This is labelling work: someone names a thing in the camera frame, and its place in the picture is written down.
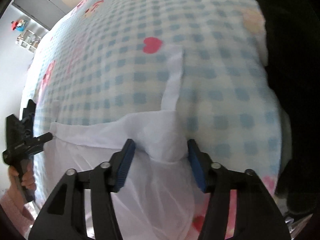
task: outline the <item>red heart print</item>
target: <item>red heart print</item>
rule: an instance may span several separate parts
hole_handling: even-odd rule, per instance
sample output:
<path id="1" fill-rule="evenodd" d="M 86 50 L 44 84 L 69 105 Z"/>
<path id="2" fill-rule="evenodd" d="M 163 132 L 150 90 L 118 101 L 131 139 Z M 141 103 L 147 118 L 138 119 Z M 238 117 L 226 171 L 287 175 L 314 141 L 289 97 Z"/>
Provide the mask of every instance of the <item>red heart print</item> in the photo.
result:
<path id="1" fill-rule="evenodd" d="M 162 46 L 162 41 L 155 37 L 147 37 L 143 43 L 145 44 L 143 52 L 147 54 L 156 53 Z"/>
<path id="2" fill-rule="evenodd" d="M 193 218 L 192 225 L 200 233 L 204 223 L 204 216 L 197 216 Z"/>

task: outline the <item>gingham bedsheet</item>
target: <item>gingham bedsheet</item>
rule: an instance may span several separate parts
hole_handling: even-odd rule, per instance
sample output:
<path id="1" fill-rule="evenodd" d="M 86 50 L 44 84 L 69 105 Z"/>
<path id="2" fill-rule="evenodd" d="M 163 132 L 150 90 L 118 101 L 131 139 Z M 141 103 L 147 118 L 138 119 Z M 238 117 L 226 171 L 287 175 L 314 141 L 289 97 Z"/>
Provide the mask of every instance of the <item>gingham bedsheet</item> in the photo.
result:
<path id="1" fill-rule="evenodd" d="M 229 169 L 254 169 L 274 191 L 281 153 L 279 108 L 242 8 L 254 0 L 84 0 L 43 38 L 21 107 L 37 104 L 34 133 L 57 122 L 92 125 L 160 110 L 168 78 L 161 48 L 184 48 L 177 110 L 185 135 Z M 44 154 L 36 197 L 47 198 Z"/>

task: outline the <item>blue gripper pad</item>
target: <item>blue gripper pad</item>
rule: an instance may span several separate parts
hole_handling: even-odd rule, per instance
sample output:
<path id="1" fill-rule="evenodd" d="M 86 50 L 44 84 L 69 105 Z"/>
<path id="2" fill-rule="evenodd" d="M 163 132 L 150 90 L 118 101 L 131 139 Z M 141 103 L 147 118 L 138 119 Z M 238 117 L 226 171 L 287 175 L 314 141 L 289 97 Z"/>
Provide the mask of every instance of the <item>blue gripper pad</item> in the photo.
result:
<path id="1" fill-rule="evenodd" d="M 112 165 L 113 192 L 119 192 L 124 186 L 136 146 L 132 139 L 128 139 L 121 152 L 114 153 L 110 159 Z"/>
<path id="2" fill-rule="evenodd" d="M 209 173 L 212 160 L 206 153 L 202 153 L 196 141 L 191 139 L 188 141 L 189 156 L 188 160 L 190 162 L 193 176 L 196 180 L 198 188 L 203 192 L 207 192 L 207 181 L 206 177 Z"/>

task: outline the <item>metal screw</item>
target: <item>metal screw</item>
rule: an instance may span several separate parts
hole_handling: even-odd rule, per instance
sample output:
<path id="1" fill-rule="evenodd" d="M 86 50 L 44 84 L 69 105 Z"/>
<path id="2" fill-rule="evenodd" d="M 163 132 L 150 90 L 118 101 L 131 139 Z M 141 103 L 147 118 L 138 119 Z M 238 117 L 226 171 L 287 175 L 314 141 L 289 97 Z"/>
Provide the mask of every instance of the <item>metal screw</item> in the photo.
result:
<path id="1" fill-rule="evenodd" d="M 221 164 L 220 163 L 211 163 L 211 168 L 220 169 L 221 168 Z"/>
<path id="2" fill-rule="evenodd" d="M 66 174 L 69 175 L 69 176 L 71 176 L 71 175 L 73 175 L 73 174 L 75 174 L 75 173 L 76 173 L 76 170 L 75 170 L 75 169 L 69 169 L 69 170 L 67 170 L 67 172 L 66 172 Z"/>
<path id="3" fill-rule="evenodd" d="M 247 169 L 247 170 L 245 171 L 245 174 L 247 174 L 247 175 L 249 175 L 249 176 L 253 176 L 253 175 L 254 175 L 254 171 L 251 170 L 251 169 Z"/>
<path id="4" fill-rule="evenodd" d="M 103 169 L 107 169 L 111 166 L 111 164 L 109 162 L 104 162 L 100 164 L 100 167 Z"/>

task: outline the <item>cartoon character print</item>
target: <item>cartoon character print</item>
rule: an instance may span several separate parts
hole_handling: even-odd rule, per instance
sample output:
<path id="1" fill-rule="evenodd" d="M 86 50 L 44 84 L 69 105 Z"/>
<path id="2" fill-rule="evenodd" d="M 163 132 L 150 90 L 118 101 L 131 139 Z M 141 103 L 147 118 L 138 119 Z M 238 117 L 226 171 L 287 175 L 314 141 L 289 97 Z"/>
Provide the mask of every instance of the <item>cartoon character print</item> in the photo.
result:
<path id="1" fill-rule="evenodd" d="M 100 1 L 95 2 L 90 8 L 88 8 L 84 12 L 83 17 L 84 18 L 90 17 L 99 8 L 99 6 L 102 5 L 103 2 L 104 2 L 104 0 L 100 0 Z"/>
<path id="2" fill-rule="evenodd" d="M 71 16 L 74 15 L 88 0 L 82 0 L 76 7 L 71 11 Z"/>
<path id="3" fill-rule="evenodd" d="M 54 65 L 56 64 L 56 61 L 53 60 L 49 65 L 48 68 L 42 78 L 41 84 L 40 84 L 40 89 L 39 89 L 39 94 L 38 94 L 38 101 L 37 104 L 42 103 L 43 96 L 45 94 L 46 88 L 48 84 L 50 83 L 51 76 L 52 76 L 52 70 L 54 68 Z"/>

